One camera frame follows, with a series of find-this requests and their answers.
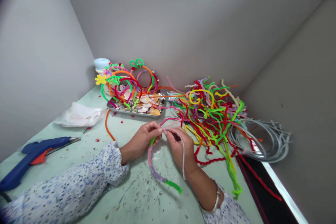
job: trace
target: glue gun nozzle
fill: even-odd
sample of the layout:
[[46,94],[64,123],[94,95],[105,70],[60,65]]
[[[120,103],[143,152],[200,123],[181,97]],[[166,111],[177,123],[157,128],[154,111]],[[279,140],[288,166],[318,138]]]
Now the glue gun nozzle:
[[80,139],[81,139],[81,137],[70,138],[69,141],[70,141],[70,142],[76,142],[76,141],[78,141],[78,140],[80,140]]

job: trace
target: bracelet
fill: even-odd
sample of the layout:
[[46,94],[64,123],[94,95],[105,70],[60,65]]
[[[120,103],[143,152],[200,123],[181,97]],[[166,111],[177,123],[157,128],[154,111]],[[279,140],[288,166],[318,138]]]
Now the bracelet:
[[213,182],[215,182],[215,184],[216,184],[216,186],[217,186],[217,199],[216,199],[216,204],[215,204],[215,206],[214,206],[214,208],[213,208],[213,210],[212,211],[207,211],[207,210],[204,210],[203,209],[203,207],[201,206],[201,204],[199,204],[200,206],[201,206],[201,208],[202,208],[202,210],[204,211],[204,212],[206,212],[206,213],[214,213],[215,211],[216,211],[216,209],[217,209],[217,207],[218,207],[218,202],[219,202],[219,198],[220,198],[220,196],[221,196],[221,192],[220,192],[220,189],[219,189],[219,186],[218,186],[218,184],[216,183],[216,180],[214,180],[214,179],[211,179]]

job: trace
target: black cord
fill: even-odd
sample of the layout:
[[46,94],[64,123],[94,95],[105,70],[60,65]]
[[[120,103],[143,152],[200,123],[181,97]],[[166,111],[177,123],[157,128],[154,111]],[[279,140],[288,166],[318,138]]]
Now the black cord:
[[0,191],[0,195],[7,201],[7,203],[12,201],[12,199],[8,196],[7,193]]

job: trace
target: gray wall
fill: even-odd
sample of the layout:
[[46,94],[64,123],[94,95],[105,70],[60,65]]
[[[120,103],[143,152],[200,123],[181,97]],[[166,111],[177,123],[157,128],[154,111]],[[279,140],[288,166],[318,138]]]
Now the gray wall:
[[336,0],[324,0],[240,96],[294,134],[272,168],[310,224],[335,223]]
[[0,8],[2,161],[87,93],[95,73],[69,0],[2,0]]
[[211,75],[239,93],[322,0],[70,1],[95,58],[139,57],[161,85]]

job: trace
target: table surface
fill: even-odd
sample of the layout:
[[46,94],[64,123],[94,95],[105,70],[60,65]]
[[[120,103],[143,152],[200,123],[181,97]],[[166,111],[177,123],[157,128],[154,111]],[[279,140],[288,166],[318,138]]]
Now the table surface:
[[[96,108],[107,108],[106,101],[99,97],[100,88],[94,87],[78,103]],[[171,117],[170,109],[157,120],[162,122],[164,118]],[[108,117],[108,127],[117,140],[119,146],[127,143],[141,125],[151,121],[152,118],[117,113],[110,113]],[[173,121],[169,120],[164,125],[169,125]],[[12,199],[19,196],[24,190],[36,182],[50,179],[77,166],[88,159],[91,159],[108,143],[111,137],[108,135],[104,119],[83,135],[84,128],[63,128],[51,122],[47,127],[32,137],[27,143],[41,141],[56,137],[79,137],[82,139],[66,148],[60,149],[46,157],[43,164],[34,165],[29,169],[21,180],[21,184],[7,192]],[[212,156],[208,158],[218,158],[221,154],[213,150]],[[183,180],[181,173],[174,164],[173,157],[169,151],[169,146],[163,135],[162,141],[153,148],[153,166],[163,177],[177,183],[183,190],[179,195],[175,189],[157,181],[152,175],[147,163],[147,153],[130,164],[130,171],[125,180],[115,189],[106,193],[92,210],[76,223],[204,223],[201,209],[187,182]],[[21,152],[15,152],[0,164],[0,179],[4,178],[8,172],[24,157]],[[208,160],[205,148],[202,147],[198,158]],[[242,187],[238,203],[244,209],[251,223],[262,223],[261,216],[254,203],[249,188],[244,180],[236,159],[233,159],[237,171],[237,180]],[[219,182],[224,189],[230,193],[233,190],[231,179],[226,170],[224,161],[212,163],[203,170]]]

